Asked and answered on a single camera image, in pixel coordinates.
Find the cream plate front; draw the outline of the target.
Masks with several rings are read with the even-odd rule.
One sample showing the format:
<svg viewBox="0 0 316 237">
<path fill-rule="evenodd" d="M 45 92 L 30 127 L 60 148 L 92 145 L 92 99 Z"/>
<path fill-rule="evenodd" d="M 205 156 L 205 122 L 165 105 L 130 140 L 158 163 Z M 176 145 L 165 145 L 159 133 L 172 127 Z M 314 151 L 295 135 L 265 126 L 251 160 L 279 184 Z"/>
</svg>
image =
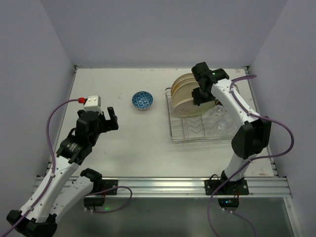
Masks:
<svg viewBox="0 0 316 237">
<path fill-rule="evenodd" d="M 215 106 L 214 101 L 202 103 L 199 106 L 194 104 L 193 98 L 184 99 L 182 101 L 173 102 L 172 113 L 177 117 L 193 117 L 206 113 Z"/>
</svg>

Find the blue patterned bowl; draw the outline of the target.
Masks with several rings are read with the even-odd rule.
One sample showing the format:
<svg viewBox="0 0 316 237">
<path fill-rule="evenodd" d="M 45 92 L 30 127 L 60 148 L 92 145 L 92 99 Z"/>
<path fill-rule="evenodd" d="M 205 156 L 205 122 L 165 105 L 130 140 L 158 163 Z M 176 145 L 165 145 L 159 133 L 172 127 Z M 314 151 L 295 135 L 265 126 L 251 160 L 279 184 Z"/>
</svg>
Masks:
<svg viewBox="0 0 316 237">
<path fill-rule="evenodd" d="M 153 101 L 152 94 L 147 91 L 139 91 L 132 96 L 132 105 L 142 111 L 149 109 Z"/>
</svg>

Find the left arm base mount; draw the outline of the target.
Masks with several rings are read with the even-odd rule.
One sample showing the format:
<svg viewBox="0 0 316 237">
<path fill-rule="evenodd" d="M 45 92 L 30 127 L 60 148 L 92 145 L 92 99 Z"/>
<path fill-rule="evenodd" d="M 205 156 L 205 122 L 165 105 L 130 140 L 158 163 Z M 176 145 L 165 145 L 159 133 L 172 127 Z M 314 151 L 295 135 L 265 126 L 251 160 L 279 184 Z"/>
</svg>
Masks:
<svg viewBox="0 0 316 237">
<path fill-rule="evenodd" d="M 103 179 L 99 181 L 99 183 L 92 189 L 90 193 L 96 193 L 104 190 L 108 190 L 110 188 L 117 187 L 119 181 L 116 179 Z M 88 196 L 83 199 L 83 205 L 86 208 L 96 209 L 96 207 L 101 207 L 105 204 L 105 200 L 107 197 L 116 196 L 117 190 L 107 191 L 106 193 L 97 195 L 97 196 Z"/>
</svg>

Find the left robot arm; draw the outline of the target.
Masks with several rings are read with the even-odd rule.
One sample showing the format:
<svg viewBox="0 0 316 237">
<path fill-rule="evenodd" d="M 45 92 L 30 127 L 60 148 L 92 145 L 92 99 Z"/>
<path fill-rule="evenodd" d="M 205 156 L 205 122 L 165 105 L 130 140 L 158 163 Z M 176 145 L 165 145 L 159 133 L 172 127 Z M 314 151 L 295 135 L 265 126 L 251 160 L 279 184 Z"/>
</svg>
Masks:
<svg viewBox="0 0 316 237">
<path fill-rule="evenodd" d="M 89 193 L 98 193 L 102 187 L 102 174 L 87 168 L 64 192 L 62 189 L 102 133 L 118 130 L 118 118 L 112 107 L 107 108 L 109 119 L 100 107 L 78 111 L 76 126 L 61 142 L 53 159 L 51 169 L 32 194 L 18 210 L 11 210 L 7 221 L 26 237 L 51 237 L 55 234 L 58 221 L 74 204 Z"/>
</svg>

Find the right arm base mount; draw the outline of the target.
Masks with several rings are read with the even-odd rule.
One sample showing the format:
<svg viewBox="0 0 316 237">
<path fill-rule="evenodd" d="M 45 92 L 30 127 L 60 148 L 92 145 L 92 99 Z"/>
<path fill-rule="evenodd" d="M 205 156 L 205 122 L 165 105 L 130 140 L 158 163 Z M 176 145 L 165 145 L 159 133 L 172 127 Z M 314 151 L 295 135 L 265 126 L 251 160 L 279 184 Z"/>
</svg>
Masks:
<svg viewBox="0 0 316 237">
<path fill-rule="evenodd" d="M 210 178 L 204 180 L 205 194 L 207 196 L 212 193 L 227 179 L 224 173 L 219 177 L 213 174 Z M 215 195 L 232 196 L 218 198 L 219 205 L 224 209 L 237 210 L 239 207 L 239 199 L 241 196 L 249 195 L 248 183 L 244 178 L 238 181 L 229 181 L 221 187 Z"/>
</svg>

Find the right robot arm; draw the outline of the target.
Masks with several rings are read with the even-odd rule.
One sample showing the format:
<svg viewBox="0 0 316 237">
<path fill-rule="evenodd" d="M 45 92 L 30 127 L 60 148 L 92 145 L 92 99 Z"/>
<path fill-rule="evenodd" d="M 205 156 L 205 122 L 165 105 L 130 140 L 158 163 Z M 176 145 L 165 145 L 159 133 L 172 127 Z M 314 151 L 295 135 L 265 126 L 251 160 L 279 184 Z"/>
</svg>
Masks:
<svg viewBox="0 0 316 237">
<path fill-rule="evenodd" d="M 211 180 L 210 187 L 225 191 L 241 185 L 250 159 L 267 147 L 272 123 L 252 110 L 233 86 L 233 81 L 223 69 L 210 70 L 205 62 L 192 67 L 194 78 L 199 86 L 192 91 L 194 105 L 218 100 L 232 116 L 238 127 L 231 145 L 233 157 L 221 178 Z"/>
</svg>

